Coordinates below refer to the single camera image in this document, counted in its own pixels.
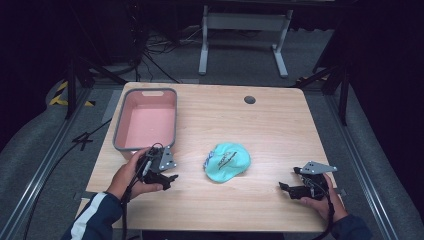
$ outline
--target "plastic container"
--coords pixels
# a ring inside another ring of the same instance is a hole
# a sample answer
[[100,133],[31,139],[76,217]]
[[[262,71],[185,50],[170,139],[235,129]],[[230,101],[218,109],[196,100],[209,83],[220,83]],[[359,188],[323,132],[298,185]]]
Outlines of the plastic container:
[[113,137],[125,159],[138,150],[175,142],[177,92],[172,88],[139,88],[124,97]]

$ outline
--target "metal frame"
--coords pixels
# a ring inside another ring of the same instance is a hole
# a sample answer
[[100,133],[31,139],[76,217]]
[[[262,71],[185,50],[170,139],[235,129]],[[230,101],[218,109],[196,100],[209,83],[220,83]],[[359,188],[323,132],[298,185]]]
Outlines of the metal frame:
[[260,15],[260,14],[229,14],[229,13],[209,13],[208,6],[203,7],[202,21],[202,50],[200,52],[199,74],[205,75],[208,63],[208,30],[209,29],[240,29],[259,31],[279,31],[280,38],[278,44],[272,45],[272,51],[277,63],[278,71],[282,78],[287,78],[287,68],[284,64],[281,49],[287,30],[290,25],[293,10],[288,10],[285,15]]

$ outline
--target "person's hand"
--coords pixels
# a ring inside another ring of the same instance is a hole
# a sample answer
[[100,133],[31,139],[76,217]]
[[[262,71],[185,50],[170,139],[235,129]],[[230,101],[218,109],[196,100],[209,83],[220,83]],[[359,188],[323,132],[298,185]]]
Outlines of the person's hand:
[[[333,217],[333,222],[336,222],[344,217],[346,217],[348,215],[348,213],[346,212],[342,201],[340,200],[339,196],[337,195],[336,191],[334,190],[333,187],[333,183],[331,182],[331,179],[329,176],[327,176],[327,174],[323,174],[325,177],[325,180],[327,181],[327,185],[328,185],[328,192],[330,194],[330,199],[331,202],[333,203],[334,206],[334,217]],[[326,197],[324,197],[321,201],[312,199],[312,198],[308,198],[308,197],[303,197],[300,199],[300,202],[303,205],[309,206],[313,209],[315,209],[322,218],[324,218],[325,220],[328,220],[328,200]]]
[[[122,165],[121,168],[119,168],[119,170],[115,173],[115,176],[113,176],[112,183],[106,190],[108,193],[115,195],[118,199],[121,200],[127,186],[130,184],[131,180],[135,175],[135,169],[137,166],[138,159],[148,150],[149,148],[142,149],[136,152],[128,161],[128,163]],[[144,184],[140,181],[137,181],[137,183],[132,188],[131,199],[137,197],[142,193],[156,192],[162,189],[163,186],[158,183]]]

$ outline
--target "table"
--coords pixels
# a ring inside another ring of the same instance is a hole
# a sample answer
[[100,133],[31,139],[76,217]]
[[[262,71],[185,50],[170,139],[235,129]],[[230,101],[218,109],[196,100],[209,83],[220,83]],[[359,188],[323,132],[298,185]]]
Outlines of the table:
[[[128,83],[133,88],[170,87],[177,91],[177,129],[171,148],[179,174],[167,191],[148,193],[128,205],[128,228],[185,231],[319,232],[318,213],[291,200],[278,182],[299,186],[293,167],[313,160],[328,164],[303,92],[299,89]],[[110,123],[86,191],[107,189],[126,162],[112,145],[122,96]],[[244,101],[256,99],[254,104]],[[241,143],[252,164],[230,181],[214,183],[203,162],[216,144]],[[80,209],[87,203],[83,200]]]

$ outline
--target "dark jacket sleeve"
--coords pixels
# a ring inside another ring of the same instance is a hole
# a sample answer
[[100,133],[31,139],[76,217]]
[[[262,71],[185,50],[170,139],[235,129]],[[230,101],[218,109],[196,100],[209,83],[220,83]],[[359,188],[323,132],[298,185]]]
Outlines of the dark jacket sleeve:
[[367,240],[372,233],[364,220],[352,214],[335,222],[331,234],[337,240]]
[[87,203],[62,239],[112,239],[112,224],[122,216],[117,197],[97,193]]

